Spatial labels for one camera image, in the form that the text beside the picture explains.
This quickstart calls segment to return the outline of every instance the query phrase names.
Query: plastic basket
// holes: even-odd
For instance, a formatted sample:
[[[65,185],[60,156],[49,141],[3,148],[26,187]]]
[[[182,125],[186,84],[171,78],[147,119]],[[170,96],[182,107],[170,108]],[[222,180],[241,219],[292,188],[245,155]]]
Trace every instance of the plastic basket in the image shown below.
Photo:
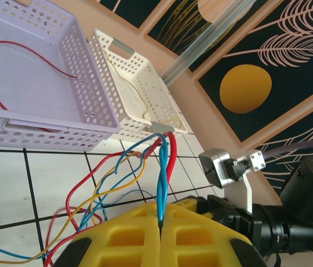
[[[0,0],[0,146],[88,151],[120,129],[76,18],[46,0]]]
[[[97,29],[90,45],[121,123],[121,131],[112,138],[137,142],[153,132],[171,130],[176,137],[187,133],[166,85],[148,59]],[[122,51],[122,55],[111,51],[112,46]],[[146,105],[147,113],[143,117]]]

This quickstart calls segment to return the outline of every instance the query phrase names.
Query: yellow circle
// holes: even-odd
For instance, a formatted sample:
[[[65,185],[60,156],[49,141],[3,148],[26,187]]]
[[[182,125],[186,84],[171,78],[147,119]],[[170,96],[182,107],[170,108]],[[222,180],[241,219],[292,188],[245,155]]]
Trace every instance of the yellow circle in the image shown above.
[[[271,76],[263,68],[239,65],[228,71],[221,82],[221,102],[234,113],[248,113],[264,103],[271,86]]]

